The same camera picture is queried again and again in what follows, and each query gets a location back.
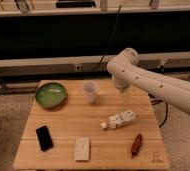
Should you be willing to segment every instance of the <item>green bowl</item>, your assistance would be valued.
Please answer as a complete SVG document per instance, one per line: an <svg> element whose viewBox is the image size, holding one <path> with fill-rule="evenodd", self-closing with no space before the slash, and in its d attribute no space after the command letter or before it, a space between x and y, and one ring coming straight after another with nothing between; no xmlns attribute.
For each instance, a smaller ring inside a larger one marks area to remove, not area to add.
<svg viewBox="0 0 190 171"><path fill-rule="evenodd" d="M59 83L42 85L35 94L36 101L44 108L52 108L61 104L66 98L66 89Z"/></svg>

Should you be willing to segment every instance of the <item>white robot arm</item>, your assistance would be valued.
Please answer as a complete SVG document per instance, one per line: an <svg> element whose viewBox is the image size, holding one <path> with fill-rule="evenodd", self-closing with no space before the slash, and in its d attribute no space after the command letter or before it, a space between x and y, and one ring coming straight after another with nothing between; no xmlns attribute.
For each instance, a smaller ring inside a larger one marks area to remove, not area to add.
<svg viewBox="0 0 190 171"><path fill-rule="evenodd" d="M190 115L190 82L141 69L136 66L138 56L126 48L108 62L114 85L123 90L133 84Z"/></svg>

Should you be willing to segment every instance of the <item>paper cup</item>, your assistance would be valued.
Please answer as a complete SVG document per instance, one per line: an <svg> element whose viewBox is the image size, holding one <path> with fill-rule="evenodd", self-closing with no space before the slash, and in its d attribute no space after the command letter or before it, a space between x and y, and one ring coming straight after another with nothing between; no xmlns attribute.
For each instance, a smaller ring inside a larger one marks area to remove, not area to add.
<svg viewBox="0 0 190 171"><path fill-rule="evenodd" d="M86 81L82 85L83 93L89 103L94 103L97 97L99 85L95 81Z"/></svg>

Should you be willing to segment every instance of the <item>black wall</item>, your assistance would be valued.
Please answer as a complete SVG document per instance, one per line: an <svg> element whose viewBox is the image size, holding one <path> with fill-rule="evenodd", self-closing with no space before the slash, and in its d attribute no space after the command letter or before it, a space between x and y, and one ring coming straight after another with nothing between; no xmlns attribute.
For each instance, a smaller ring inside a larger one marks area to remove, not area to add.
<svg viewBox="0 0 190 171"><path fill-rule="evenodd" d="M116 14L0 18L0 59L102 55ZM120 14L108 54L190 51L190 12Z"/></svg>

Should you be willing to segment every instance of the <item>white bottle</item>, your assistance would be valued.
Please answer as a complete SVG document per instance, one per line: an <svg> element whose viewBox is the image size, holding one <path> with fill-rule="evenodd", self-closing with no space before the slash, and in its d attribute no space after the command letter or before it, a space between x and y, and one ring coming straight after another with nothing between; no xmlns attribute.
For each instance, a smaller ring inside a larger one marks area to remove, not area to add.
<svg viewBox="0 0 190 171"><path fill-rule="evenodd" d="M116 129L123 125L126 125L129 122L132 122L136 119L136 115L131 110L110 116L108 121L101 123L101 128L106 129Z"/></svg>

